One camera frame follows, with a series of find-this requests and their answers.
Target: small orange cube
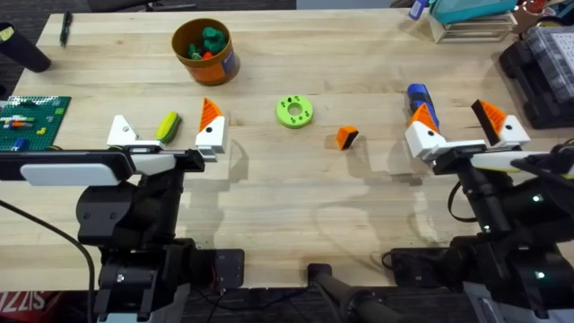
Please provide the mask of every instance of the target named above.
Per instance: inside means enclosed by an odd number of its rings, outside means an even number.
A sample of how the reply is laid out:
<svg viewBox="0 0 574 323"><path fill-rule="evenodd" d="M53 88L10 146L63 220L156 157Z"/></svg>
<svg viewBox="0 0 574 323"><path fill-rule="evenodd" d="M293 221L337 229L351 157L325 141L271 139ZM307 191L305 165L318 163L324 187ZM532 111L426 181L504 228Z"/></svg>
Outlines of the small orange cube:
<svg viewBox="0 0 574 323"><path fill-rule="evenodd" d="M349 149L351 147L352 141L355 140L359 131L353 126L340 127L337 132L336 142L340 151Z"/></svg>

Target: green donut-shaped object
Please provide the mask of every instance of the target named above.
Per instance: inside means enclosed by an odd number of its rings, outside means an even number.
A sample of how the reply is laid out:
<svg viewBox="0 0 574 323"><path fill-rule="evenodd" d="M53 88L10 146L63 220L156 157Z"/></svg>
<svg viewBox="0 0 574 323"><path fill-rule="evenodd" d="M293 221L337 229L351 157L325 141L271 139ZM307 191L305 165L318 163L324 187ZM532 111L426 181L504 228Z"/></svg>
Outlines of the green donut-shaped object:
<svg viewBox="0 0 574 323"><path fill-rule="evenodd" d="M299 108L300 113L292 115L289 112L289 109L292 108ZM287 95L277 103L277 117L282 125L291 129L299 129L311 122L313 105L304 96Z"/></svg>

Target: blue object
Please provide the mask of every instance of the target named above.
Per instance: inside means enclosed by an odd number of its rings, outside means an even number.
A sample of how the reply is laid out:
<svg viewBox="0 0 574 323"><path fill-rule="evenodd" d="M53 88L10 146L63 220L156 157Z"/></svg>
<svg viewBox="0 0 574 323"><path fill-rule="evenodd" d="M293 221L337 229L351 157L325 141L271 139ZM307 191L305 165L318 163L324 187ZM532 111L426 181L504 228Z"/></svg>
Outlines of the blue object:
<svg viewBox="0 0 574 323"><path fill-rule="evenodd" d="M432 104L431 95L427 90L427 87L421 83L413 83L406 88L406 95L409 97L409 104L411 106L411 113L416 112L416 110L424 103L427 104L429 108L430 116L434 121L434 124L439 129L439 118L434 111L434 105Z"/></svg>
<svg viewBox="0 0 574 323"><path fill-rule="evenodd" d="M24 148L26 148L27 143L28 143L28 140L26 140L24 138L18 138L14 142L14 145L12 146L11 151L13 151L13 152L22 151L22 150L24 150Z"/></svg>
<svg viewBox="0 0 574 323"><path fill-rule="evenodd" d="M235 54L233 53L233 48L230 50L227 57L222 60L223 72L226 75L231 74L233 68L235 67Z"/></svg>
<svg viewBox="0 0 574 323"><path fill-rule="evenodd" d="M421 18L422 10L424 10L424 7L427 6L428 2L429 0L416 0L411 7L411 10L409 10L409 17L413 20L419 20L419 18Z"/></svg>
<svg viewBox="0 0 574 323"><path fill-rule="evenodd" d="M437 0L430 14L441 23L463 22L514 10L517 0Z"/></svg>

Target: wooden table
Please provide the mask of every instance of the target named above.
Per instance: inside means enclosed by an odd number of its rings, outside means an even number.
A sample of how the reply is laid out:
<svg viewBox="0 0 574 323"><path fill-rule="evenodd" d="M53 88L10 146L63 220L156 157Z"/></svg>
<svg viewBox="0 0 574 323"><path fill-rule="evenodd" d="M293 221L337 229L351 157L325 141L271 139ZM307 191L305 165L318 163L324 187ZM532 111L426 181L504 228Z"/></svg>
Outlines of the wooden table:
<svg viewBox="0 0 574 323"><path fill-rule="evenodd" d="M195 83L171 52L172 32L198 17L231 30L241 68L229 83ZM184 123L173 146L187 148L204 96L228 116L226 155L205 173L186 176L177 234L202 248L244 249L248 287L302 286L310 262L330 263L348 284L392 284L381 253L444 246L477 232L447 212L455 178L433 176L410 158L404 90L427 85L451 139L484 137L470 109L477 98L515 114L521 104L495 64L509 40L436 45L425 19L411 21L406 10L76 14L65 49L61 24L62 15L52 15L39 39L53 60L50 70L25 71L15 91L73 97L56 144L105 148L117 114L152 139L161 118L176 110ZM286 94L311 100L311 125L291 130L278 123L275 106ZM342 153L335 133L344 125L361 133ZM528 148L538 150L569 136L566 129L528 132ZM82 191L0 183L3 200L73 236ZM454 209L470 215L462 195ZM564 250L574 258L574 248ZM99 259L98 250L91 253ZM74 247L4 210L0 259L0 290L87 285Z"/></svg>

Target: green lego baseplate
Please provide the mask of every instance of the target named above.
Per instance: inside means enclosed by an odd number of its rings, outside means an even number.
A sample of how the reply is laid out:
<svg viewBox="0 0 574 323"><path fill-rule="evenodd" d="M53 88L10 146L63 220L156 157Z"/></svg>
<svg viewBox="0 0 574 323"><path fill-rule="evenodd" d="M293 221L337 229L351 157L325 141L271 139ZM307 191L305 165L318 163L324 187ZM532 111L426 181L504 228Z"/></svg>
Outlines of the green lego baseplate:
<svg viewBox="0 0 574 323"><path fill-rule="evenodd" d="M56 139L70 97L62 96L12 96L0 112L0 118L23 116L34 118L32 127L8 129L5 121L0 121L0 151L10 151L16 139L26 139L24 151L38 151L48 148ZM37 134L45 127L44 135Z"/></svg>

